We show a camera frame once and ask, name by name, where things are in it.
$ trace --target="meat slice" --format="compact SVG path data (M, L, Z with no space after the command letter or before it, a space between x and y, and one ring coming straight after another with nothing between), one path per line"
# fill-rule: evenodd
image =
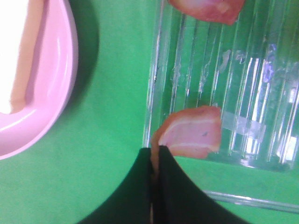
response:
M167 146L174 156L203 159L217 152L220 142L220 108L201 106L173 113L151 139L154 170L158 171L159 146Z
M198 20L232 25L245 0L169 0L179 11Z

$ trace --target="green surface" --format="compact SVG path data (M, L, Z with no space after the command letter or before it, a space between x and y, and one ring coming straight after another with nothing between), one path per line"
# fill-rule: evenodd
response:
M0 224L78 222L113 193L142 146L156 1L70 2L79 39L74 93L38 143L0 161ZM224 205L257 224L299 220Z
M299 173L271 172L183 157L178 163L203 190L283 203L298 203Z

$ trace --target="bacon slice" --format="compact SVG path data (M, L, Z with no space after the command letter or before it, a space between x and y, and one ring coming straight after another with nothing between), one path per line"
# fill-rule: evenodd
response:
M232 25L245 0L169 0L179 11L198 20Z
M158 171L159 146L167 146L174 156L203 159L217 152L220 142L220 108L201 106L173 113L151 139L154 170Z

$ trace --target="ribbed plastic tray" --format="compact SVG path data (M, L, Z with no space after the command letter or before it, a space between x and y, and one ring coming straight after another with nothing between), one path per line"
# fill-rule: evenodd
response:
M298 192L298 104L299 1L247 0L232 26L198 21L158 1L145 147L170 113L217 105L221 148L207 160L248 167L248 175L251 168L291 175L289 187ZM298 195L290 203L252 198L246 189L241 195L206 192L222 201L299 213Z

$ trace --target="ham slice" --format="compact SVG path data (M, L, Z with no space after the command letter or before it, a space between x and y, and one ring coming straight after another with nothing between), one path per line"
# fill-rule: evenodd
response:
M159 146L167 146L174 156L203 159L217 152L220 142L220 108L201 106L173 113L151 139L154 170L158 171Z
M175 8L198 20L232 25L245 0L169 0Z

